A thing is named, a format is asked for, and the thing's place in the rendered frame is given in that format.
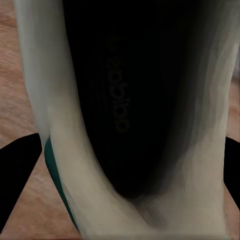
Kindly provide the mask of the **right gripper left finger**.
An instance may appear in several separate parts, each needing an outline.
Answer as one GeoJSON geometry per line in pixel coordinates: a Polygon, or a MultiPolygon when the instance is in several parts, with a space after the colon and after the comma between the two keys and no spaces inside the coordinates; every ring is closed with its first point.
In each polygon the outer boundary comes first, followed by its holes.
{"type": "Polygon", "coordinates": [[[38,133],[0,149],[0,234],[42,152],[38,133]]]}

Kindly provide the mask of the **gym shoe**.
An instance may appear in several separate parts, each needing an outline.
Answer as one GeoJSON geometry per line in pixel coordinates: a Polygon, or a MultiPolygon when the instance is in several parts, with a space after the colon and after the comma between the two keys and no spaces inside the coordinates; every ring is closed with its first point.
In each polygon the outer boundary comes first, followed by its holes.
{"type": "Polygon", "coordinates": [[[240,0],[13,0],[24,86],[82,240],[231,240],[240,0]]]}

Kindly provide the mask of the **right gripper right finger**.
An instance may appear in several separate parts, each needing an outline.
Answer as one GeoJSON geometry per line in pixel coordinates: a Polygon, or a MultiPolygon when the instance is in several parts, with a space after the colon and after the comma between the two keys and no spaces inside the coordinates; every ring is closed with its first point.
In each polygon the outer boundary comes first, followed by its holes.
{"type": "Polygon", "coordinates": [[[223,182],[240,210],[240,143],[225,137],[223,182]]]}

